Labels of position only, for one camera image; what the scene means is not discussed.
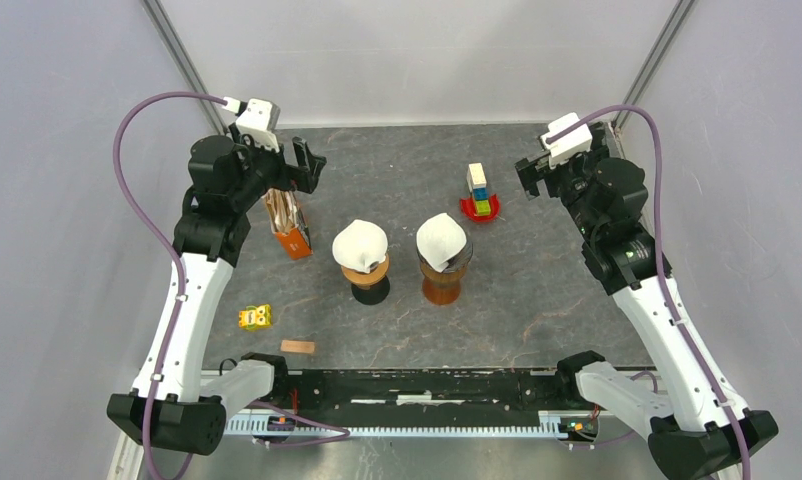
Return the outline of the amber glass carafe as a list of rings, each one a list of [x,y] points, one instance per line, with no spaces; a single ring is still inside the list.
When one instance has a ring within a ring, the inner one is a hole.
[[[420,264],[423,274],[422,293],[434,305],[449,305],[455,302],[462,291],[461,281],[468,267],[452,272],[437,272],[429,264]]]

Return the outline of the dark red cup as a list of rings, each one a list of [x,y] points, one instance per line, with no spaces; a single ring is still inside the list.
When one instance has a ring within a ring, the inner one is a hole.
[[[377,305],[383,302],[388,296],[391,289],[390,280],[388,277],[382,278],[380,281],[368,285],[351,284],[352,295],[355,300],[363,305]]]

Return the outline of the white paper coffee filter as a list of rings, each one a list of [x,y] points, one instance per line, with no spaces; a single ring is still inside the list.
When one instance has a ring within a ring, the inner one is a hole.
[[[416,248],[420,259],[438,273],[458,271],[473,250],[465,229],[448,213],[437,214],[419,227]]]

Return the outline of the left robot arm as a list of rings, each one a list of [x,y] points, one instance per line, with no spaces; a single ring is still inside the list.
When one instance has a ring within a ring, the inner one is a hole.
[[[207,456],[228,421],[251,403],[283,405],[291,381],[283,357],[249,352],[231,370],[202,382],[204,352],[224,288],[250,231],[248,211],[270,190],[312,193],[327,160],[292,140],[283,149],[213,135],[190,149],[191,186],[174,239],[171,284],[148,358],[127,393],[109,399],[107,416],[140,445]]]

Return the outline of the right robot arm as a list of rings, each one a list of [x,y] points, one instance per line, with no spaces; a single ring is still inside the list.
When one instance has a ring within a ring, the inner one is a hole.
[[[645,440],[669,479],[748,479],[752,456],[778,434],[771,413],[736,392],[691,322],[654,237],[642,224],[645,172],[613,156],[600,124],[565,147],[544,147],[515,170],[526,194],[559,200],[579,231],[586,267],[637,331],[665,390],[656,393],[601,354],[561,360],[554,392],[590,402]]]

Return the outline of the orange coffee filter box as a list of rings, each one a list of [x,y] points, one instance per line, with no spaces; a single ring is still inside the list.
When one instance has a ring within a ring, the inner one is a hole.
[[[313,254],[309,227],[292,191],[270,189],[263,196],[271,232],[292,260]]]

